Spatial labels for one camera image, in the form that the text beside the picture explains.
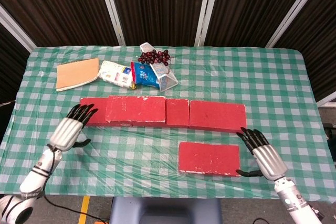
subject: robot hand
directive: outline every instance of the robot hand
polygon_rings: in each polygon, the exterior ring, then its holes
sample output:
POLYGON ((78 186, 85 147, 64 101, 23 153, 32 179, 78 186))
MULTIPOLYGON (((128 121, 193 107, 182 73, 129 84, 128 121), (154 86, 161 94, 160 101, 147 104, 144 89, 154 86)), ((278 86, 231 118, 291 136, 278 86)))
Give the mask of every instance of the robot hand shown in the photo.
POLYGON ((45 150, 36 165, 20 186, 21 198, 12 195, 0 195, 0 221, 7 224, 24 223, 32 214, 36 199, 44 195, 46 183, 59 164, 62 152, 72 147, 84 147, 90 139, 76 142, 81 129, 98 109, 94 104, 74 106, 62 119, 50 138, 49 147, 45 150))
POLYGON ((296 224, 320 224, 324 215, 309 206, 294 182, 285 177, 287 167, 279 153, 269 144, 262 132, 241 128, 244 134, 237 135, 256 158, 260 170, 252 172, 236 172, 244 177, 264 176, 275 183, 274 189, 286 206, 296 224))

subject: plastic tablecloth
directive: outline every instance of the plastic tablecloth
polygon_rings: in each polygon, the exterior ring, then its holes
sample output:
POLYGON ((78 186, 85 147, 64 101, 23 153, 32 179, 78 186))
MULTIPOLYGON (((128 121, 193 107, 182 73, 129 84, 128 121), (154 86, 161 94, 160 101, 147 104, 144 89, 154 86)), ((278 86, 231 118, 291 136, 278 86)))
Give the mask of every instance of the plastic tablecloth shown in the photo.
MULTIPOLYGON (((307 200, 336 200, 336 172, 300 52, 290 49, 157 47, 175 56, 180 84, 165 92, 146 86, 129 90, 97 79, 57 92, 56 65, 98 57, 130 65, 139 47, 36 48, 17 94, 0 146, 0 193, 18 193, 59 121, 84 97, 164 95, 167 98, 241 103, 247 125, 262 131, 279 151, 307 200)), ((178 172, 178 144, 240 146, 241 168, 257 164, 235 134, 152 127, 85 127, 50 178, 47 194, 277 198, 263 177, 219 177, 178 172)))

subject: dark red grapes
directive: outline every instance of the dark red grapes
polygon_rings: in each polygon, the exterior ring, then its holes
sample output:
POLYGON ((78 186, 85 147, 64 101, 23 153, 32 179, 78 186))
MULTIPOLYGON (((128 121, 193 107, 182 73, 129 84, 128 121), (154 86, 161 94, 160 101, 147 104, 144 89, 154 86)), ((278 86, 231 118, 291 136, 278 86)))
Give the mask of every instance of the dark red grapes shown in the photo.
POLYGON ((141 53, 140 58, 138 58, 138 62, 142 64, 154 64, 154 63, 163 63, 165 66, 168 66, 168 61, 171 59, 168 54, 168 50, 157 51, 153 49, 151 52, 141 53))

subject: red block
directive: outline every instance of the red block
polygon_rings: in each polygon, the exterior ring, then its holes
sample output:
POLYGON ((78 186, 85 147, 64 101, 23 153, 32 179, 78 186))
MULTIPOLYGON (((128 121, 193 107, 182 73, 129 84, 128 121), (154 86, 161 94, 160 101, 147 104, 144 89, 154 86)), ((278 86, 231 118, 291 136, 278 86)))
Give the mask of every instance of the red block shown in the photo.
POLYGON ((181 173, 239 176, 238 145, 180 143, 178 170, 181 173))
POLYGON ((166 126, 188 128, 189 100, 166 99, 166 126))
POLYGON ((189 128, 206 131, 242 132, 246 128, 245 106, 221 102, 190 102, 189 128))
POLYGON ((111 95, 106 121, 111 126, 162 127, 166 123, 166 98, 111 95))
POLYGON ((99 98, 99 97, 86 97, 80 100, 80 105, 89 105, 94 103, 94 108, 97 108, 98 111, 91 117, 87 126, 110 126, 105 119, 106 105, 108 98, 99 98))

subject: brown notebook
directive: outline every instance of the brown notebook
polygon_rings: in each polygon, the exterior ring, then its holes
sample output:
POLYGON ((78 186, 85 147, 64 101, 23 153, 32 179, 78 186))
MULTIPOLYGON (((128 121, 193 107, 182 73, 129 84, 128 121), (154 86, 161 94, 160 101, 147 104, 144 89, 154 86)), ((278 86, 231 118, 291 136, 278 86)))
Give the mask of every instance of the brown notebook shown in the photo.
POLYGON ((57 66, 56 90, 76 88, 97 79, 99 59, 89 59, 57 66))

